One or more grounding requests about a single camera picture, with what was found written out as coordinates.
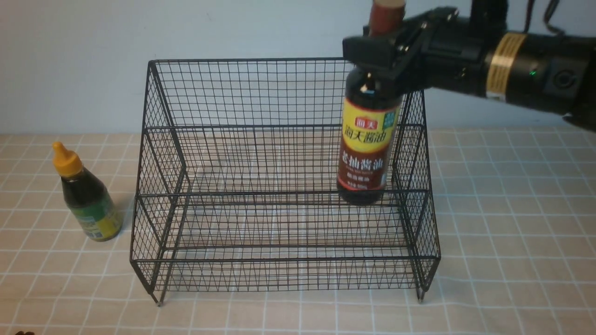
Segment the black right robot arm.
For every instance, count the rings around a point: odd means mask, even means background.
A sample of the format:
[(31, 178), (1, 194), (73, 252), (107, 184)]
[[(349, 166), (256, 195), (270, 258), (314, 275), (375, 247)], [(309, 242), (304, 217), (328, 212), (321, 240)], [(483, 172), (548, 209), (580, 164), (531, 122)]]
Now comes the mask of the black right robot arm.
[(371, 75), (375, 103), (436, 88), (556, 114), (595, 131), (595, 38), (508, 30), (508, 1), (473, 0), (468, 17), (437, 7), (405, 18), (403, 0), (375, 0), (343, 57)]

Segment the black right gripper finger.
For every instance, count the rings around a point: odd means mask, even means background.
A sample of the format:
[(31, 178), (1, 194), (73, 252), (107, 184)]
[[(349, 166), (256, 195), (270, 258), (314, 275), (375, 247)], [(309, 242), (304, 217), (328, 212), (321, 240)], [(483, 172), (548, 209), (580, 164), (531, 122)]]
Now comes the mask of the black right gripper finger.
[(381, 36), (350, 36), (342, 41), (345, 60), (366, 70), (404, 70), (420, 53), (427, 24), (405, 23)]
[(400, 68), (371, 66), (369, 96), (400, 96), (430, 88), (424, 71), (416, 66)]

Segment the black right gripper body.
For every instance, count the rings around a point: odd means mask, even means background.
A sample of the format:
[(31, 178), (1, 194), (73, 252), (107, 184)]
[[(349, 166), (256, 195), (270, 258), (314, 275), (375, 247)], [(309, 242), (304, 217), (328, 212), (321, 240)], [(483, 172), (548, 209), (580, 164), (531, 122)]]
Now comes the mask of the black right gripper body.
[(460, 17), (455, 7), (438, 7), (402, 25), (423, 21), (427, 34), (409, 67), (421, 68), (430, 88), (485, 96), (494, 52), (494, 7), (472, 7), (468, 17)]

